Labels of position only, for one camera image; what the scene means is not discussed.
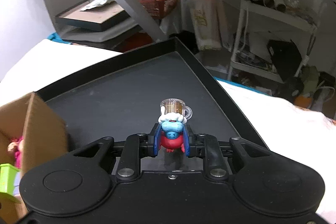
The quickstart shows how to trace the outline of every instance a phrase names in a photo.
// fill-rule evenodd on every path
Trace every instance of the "blue toy face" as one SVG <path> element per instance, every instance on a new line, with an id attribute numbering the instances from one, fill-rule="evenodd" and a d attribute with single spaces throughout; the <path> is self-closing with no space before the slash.
<path id="1" fill-rule="evenodd" d="M 180 136 L 180 134 L 178 134 L 176 132 L 173 132 L 173 131 L 170 131 L 170 132 L 166 132 L 165 136 L 169 140 L 175 140 Z"/>
<path id="2" fill-rule="evenodd" d="M 181 122 L 163 122 L 161 125 L 162 131 L 165 133 L 166 138 L 175 140 L 179 137 L 179 133 L 183 130 L 183 124 Z"/>

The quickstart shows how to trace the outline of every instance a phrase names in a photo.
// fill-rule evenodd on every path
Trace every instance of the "white table surface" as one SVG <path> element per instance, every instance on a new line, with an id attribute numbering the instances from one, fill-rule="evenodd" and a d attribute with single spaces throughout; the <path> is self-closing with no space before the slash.
<path id="1" fill-rule="evenodd" d="M 16 63 L 0 82 L 0 106 L 119 54 L 121 53 L 44 39 Z M 308 165 L 320 173 L 325 182 L 325 195 L 317 213 L 334 224 L 336 126 L 320 112 L 302 110 L 281 98 L 218 82 L 270 150 Z"/>

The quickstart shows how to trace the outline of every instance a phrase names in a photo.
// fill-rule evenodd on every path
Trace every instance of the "black tray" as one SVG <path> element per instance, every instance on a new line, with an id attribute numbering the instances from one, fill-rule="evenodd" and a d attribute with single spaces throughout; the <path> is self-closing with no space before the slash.
<path id="1" fill-rule="evenodd" d="M 160 102 L 167 98 L 191 107 L 188 124 L 195 134 L 211 134 L 220 141 L 240 135 L 266 147 L 226 91 L 177 38 L 92 65 L 38 94 L 66 121 L 71 150 L 104 136 L 122 141 L 149 133 L 159 118 Z M 172 157 L 165 159 L 165 165 L 173 162 Z"/>

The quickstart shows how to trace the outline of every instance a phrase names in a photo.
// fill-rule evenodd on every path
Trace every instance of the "mug handle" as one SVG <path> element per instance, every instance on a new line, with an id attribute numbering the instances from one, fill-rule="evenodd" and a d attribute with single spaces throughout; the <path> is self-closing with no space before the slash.
<path id="1" fill-rule="evenodd" d="M 185 112 L 187 112 L 187 115 L 184 115 L 184 117 L 189 120 L 191 118 L 191 116 L 193 115 L 193 111 L 191 110 L 190 107 L 185 106 Z"/>

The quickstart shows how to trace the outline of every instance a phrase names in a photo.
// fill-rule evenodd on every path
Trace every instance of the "transparent plastic mug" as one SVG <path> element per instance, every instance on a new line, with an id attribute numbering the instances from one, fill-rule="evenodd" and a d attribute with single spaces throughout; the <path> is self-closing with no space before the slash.
<path id="1" fill-rule="evenodd" d="M 160 104 L 161 109 L 161 115 L 167 114 L 167 113 L 180 113 L 182 114 L 187 120 L 191 118 L 193 115 L 193 111 L 190 107 L 185 105 L 185 102 L 179 99 L 166 99 L 163 100 Z"/>

